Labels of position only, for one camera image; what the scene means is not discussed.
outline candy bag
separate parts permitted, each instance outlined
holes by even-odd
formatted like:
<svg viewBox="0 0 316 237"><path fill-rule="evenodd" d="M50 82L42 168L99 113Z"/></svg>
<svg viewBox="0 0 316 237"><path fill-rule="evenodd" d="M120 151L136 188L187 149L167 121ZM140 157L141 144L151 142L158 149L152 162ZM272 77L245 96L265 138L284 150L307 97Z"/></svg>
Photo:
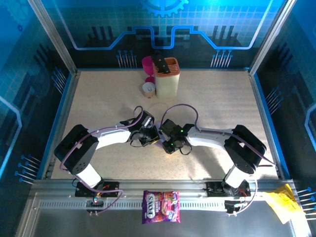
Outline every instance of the candy bag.
<svg viewBox="0 0 316 237"><path fill-rule="evenodd" d="M179 192L144 191L142 223L180 222Z"/></svg>

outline speckled table surface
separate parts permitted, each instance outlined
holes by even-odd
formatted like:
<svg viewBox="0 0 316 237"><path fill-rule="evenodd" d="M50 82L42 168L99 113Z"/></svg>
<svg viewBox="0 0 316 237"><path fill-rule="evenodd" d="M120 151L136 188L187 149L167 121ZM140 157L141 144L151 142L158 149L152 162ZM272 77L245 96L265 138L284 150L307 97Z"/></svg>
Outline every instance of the speckled table surface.
<svg viewBox="0 0 316 237"><path fill-rule="evenodd" d="M234 128L245 125L268 148L265 156L272 160L258 107L247 72L182 70L176 98L147 99L141 93L146 74L139 71L81 72L64 136L76 125L101 128L133 117L141 105L156 121L172 105L186 103L199 112L198 125L206 128ZM178 107L167 117L179 125L193 123L195 113ZM59 170L56 161L54 179L70 179L72 175ZM129 143L98 149L92 166L109 179L223 179L232 167L228 154L207 147L194 147L191 154L168 155L158 145L134 148ZM256 177L277 179L274 167L260 167Z"/></svg>

